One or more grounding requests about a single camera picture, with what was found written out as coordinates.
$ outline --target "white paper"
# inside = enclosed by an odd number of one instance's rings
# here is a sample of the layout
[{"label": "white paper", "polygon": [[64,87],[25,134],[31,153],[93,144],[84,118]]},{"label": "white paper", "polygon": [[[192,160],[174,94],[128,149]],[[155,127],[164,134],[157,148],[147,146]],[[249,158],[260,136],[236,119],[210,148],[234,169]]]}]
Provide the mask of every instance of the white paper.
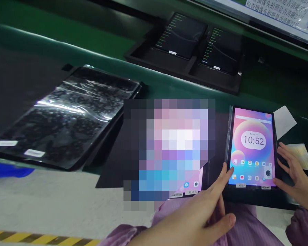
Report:
[{"label": "white paper", "polygon": [[193,191],[186,191],[185,192],[185,195],[195,195],[195,194],[197,194],[198,193],[198,191],[197,190],[193,190]]},{"label": "white paper", "polygon": [[35,157],[42,157],[44,154],[45,152],[38,151],[38,150],[32,150],[32,149],[28,149],[24,153],[24,155],[30,155],[30,156],[35,156]]},{"label": "white paper", "polygon": [[286,106],[276,110],[274,118],[277,140],[297,124]]},{"label": "white paper", "polygon": [[178,197],[182,197],[183,193],[175,193],[172,196],[170,196],[170,198],[178,198]]},{"label": "white paper", "polygon": [[236,184],[236,188],[246,188],[246,184],[244,183]]},{"label": "white paper", "polygon": [[0,146],[15,146],[18,141],[0,140]]}]

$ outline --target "home screen wallpaper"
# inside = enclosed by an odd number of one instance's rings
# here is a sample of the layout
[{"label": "home screen wallpaper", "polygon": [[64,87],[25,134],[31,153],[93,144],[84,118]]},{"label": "home screen wallpaper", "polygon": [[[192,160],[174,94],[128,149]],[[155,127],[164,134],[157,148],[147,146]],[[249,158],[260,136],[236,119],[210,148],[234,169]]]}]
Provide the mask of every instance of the home screen wallpaper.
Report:
[{"label": "home screen wallpaper", "polygon": [[235,108],[230,185],[275,186],[272,115]]}]

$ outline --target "black tablet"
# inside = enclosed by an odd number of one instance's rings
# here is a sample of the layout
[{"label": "black tablet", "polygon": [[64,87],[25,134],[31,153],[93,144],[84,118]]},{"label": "black tablet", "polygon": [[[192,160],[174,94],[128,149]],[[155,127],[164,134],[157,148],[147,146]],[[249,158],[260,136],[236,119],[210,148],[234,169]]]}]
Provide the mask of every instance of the black tablet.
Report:
[{"label": "black tablet", "polygon": [[233,106],[228,139],[227,166],[234,167],[229,187],[277,189],[279,177],[274,114]]},{"label": "black tablet", "polygon": [[214,27],[208,38],[201,63],[235,75],[241,57],[242,36]]},{"label": "black tablet", "polygon": [[175,13],[155,47],[185,59],[190,59],[207,25],[198,20]]}]

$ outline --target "green workbench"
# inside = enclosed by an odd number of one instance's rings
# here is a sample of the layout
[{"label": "green workbench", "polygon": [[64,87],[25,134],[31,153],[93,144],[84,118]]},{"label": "green workbench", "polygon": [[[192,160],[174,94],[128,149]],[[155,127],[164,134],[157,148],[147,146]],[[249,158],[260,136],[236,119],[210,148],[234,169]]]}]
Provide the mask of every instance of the green workbench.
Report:
[{"label": "green workbench", "polygon": [[[200,7],[186,1],[167,2],[171,3],[170,6],[178,3],[179,9],[184,11],[188,7],[193,15],[198,13],[202,18],[214,20],[218,16],[213,12],[204,14]],[[218,17],[219,21],[224,20],[220,25],[238,28],[248,38],[280,48],[298,57],[299,61],[308,61],[308,52],[301,48],[243,27],[226,17]],[[76,21],[57,11],[21,2],[0,1],[0,45],[7,49],[46,56],[74,66],[90,64],[119,76],[142,81],[148,85],[148,98],[214,98],[217,112],[227,113],[230,105],[274,112],[286,105],[298,124],[281,140],[286,144],[305,143],[308,149],[308,81],[304,81],[301,75],[290,75],[284,68],[249,61],[242,74],[240,93],[233,96],[124,61],[123,54],[137,40],[118,36],[114,31],[95,28],[89,23],[90,20],[86,23]],[[142,31],[135,33],[136,39],[141,39],[151,26],[142,23],[141,27]],[[99,172],[95,166],[89,170]]]}]

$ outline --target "tablet screen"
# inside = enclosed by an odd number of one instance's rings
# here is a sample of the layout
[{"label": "tablet screen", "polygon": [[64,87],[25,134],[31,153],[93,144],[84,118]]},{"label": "tablet screen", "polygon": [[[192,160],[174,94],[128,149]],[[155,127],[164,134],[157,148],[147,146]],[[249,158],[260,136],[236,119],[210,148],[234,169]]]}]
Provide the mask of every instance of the tablet screen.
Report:
[{"label": "tablet screen", "polygon": [[275,156],[272,115],[235,108],[230,167],[230,185],[275,186]]},{"label": "tablet screen", "polygon": [[155,47],[190,59],[206,27],[203,22],[175,13]]},{"label": "tablet screen", "polygon": [[241,54],[241,35],[214,27],[202,64],[230,74],[236,74]]}]

